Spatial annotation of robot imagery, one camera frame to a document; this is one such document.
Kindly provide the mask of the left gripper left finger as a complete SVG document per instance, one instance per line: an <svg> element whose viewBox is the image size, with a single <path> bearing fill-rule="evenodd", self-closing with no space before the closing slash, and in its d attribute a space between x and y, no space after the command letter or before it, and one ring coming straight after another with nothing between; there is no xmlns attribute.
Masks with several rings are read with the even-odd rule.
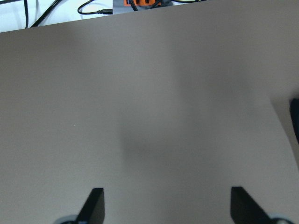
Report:
<svg viewBox="0 0 299 224"><path fill-rule="evenodd" d="M93 188L76 218L77 224L104 223L104 189Z"/></svg>

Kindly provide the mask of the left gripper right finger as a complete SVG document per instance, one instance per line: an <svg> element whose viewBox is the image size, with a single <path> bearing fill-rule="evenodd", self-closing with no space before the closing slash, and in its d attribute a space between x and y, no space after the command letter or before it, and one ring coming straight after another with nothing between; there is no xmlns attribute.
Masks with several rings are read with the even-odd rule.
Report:
<svg viewBox="0 0 299 224"><path fill-rule="evenodd" d="M241 186L231 187L230 215L235 224L270 224L271 218Z"/></svg>

